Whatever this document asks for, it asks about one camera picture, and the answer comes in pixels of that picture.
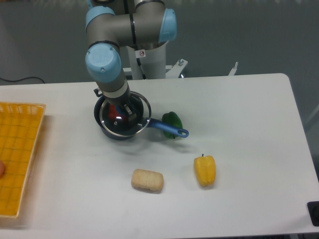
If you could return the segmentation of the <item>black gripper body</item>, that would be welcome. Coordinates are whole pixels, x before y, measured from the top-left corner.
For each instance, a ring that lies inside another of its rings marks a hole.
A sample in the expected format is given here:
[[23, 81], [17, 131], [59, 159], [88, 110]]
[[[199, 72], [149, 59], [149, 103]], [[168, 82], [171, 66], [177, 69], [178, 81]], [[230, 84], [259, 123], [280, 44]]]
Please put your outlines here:
[[94, 93], [99, 98], [95, 105], [95, 108], [99, 110], [103, 103], [115, 106], [125, 105], [129, 101], [131, 90], [129, 86], [102, 86], [94, 89]]

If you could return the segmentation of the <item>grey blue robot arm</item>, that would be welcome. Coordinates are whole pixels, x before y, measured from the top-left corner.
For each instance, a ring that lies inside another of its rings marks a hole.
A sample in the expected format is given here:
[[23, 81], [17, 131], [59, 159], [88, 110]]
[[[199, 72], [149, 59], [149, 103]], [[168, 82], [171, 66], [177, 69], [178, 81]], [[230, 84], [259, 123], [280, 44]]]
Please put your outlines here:
[[131, 91], [123, 71], [120, 48], [175, 40], [175, 12], [166, 8], [162, 0], [89, 0], [87, 4], [87, 71], [107, 102], [124, 106]]

